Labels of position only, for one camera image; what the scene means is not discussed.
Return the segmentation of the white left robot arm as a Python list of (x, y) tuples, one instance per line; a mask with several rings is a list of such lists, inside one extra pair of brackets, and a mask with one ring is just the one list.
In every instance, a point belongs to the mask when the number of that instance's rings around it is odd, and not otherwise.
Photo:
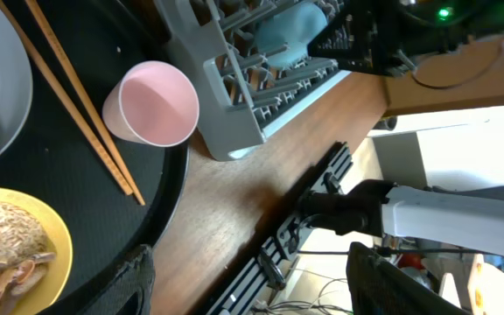
[[(261, 290), (285, 287), (280, 263), (294, 257), (309, 233), (413, 237), (437, 243), (437, 252), (504, 256), (504, 193), (439, 192), (366, 180), (348, 194), (307, 192), (291, 215), (224, 290), (205, 314), (274, 314), (287, 303), (260, 306)], [(459, 308), (425, 288), (389, 261), (388, 248), (358, 242), (347, 252), (346, 278), (355, 314), (457, 314)]]

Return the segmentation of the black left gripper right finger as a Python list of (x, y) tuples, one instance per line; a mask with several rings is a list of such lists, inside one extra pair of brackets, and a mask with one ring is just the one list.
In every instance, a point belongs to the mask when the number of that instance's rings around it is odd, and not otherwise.
[(349, 248), (346, 277), (354, 315), (467, 315), (360, 242)]

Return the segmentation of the pink cup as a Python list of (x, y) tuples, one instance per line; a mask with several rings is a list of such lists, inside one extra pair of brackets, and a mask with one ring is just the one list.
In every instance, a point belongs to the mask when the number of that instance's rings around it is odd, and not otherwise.
[(133, 66), (115, 85), (101, 116), (116, 137), (172, 147), (196, 130), (200, 101), (183, 72), (166, 62), (149, 60)]

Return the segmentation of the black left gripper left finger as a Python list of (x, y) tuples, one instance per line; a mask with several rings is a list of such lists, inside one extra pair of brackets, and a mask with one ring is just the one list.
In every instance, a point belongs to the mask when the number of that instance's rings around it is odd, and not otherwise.
[(78, 314), (149, 315), (154, 280), (152, 248), (139, 245), (116, 265), (112, 279)]

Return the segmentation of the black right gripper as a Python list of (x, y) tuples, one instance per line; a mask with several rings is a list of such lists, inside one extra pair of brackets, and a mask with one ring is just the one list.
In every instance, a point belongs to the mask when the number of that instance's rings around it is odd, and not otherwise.
[(397, 1), (346, 0), (308, 44), (308, 55), (335, 60), (350, 72), (403, 76), (416, 64), (403, 50), (399, 18)]

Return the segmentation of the light blue cup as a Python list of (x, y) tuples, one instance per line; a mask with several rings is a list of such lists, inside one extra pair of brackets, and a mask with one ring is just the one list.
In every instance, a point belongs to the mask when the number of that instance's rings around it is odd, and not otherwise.
[(267, 64), (289, 67), (307, 56), (308, 44), (326, 26), (325, 13), (315, 3), (306, 1), (262, 21), (255, 33), (255, 43), (260, 53), (287, 46), (284, 52), (267, 56)]

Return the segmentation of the yellow bowl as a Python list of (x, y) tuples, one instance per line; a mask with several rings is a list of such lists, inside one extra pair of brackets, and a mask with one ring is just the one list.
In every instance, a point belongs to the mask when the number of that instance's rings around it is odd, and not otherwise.
[(45, 230), (48, 250), (56, 258), (48, 264), (47, 274), (20, 300), (9, 314), (37, 314), (60, 297), (73, 264), (73, 244), (67, 225), (45, 202), (23, 192), (0, 188), (0, 202), (10, 203), (32, 214)]

